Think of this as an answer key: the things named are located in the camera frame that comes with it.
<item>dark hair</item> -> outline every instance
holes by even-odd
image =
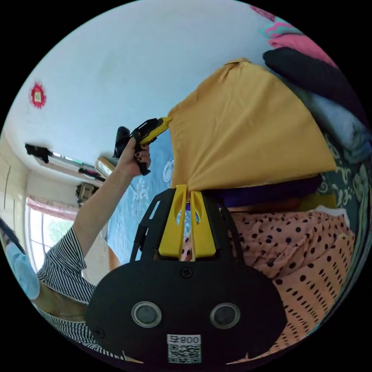
[[[7,225],[7,223],[0,217],[0,230],[18,247],[18,249],[25,255],[25,251],[17,238],[14,231]]]

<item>polka dot fabric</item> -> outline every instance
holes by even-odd
[[[346,277],[355,236],[343,216],[323,212],[231,215],[245,264],[273,279],[287,314],[286,328],[264,357],[306,337],[326,315]],[[181,260],[192,260],[191,236]]]

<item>yellow cloth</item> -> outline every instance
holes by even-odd
[[[303,103],[280,79],[245,58],[216,70],[169,117],[171,187],[255,186],[336,167]]]
[[[308,210],[315,209],[318,205],[324,205],[327,208],[336,209],[336,196],[333,194],[307,195],[301,198],[301,204],[294,212],[307,212]]]

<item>circular lens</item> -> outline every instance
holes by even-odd
[[[152,328],[160,323],[162,313],[154,303],[142,301],[133,306],[132,319],[141,327]]]
[[[229,329],[237,324],[240,311],[232,303],[220,303],[210,313],[211,323],[219,329]]]

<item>face mask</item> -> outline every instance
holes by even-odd
[[[40,294],[40,282],[29,258],[13,242],[7,245],[6,256],[24,293],[30,300],[35,300]]]

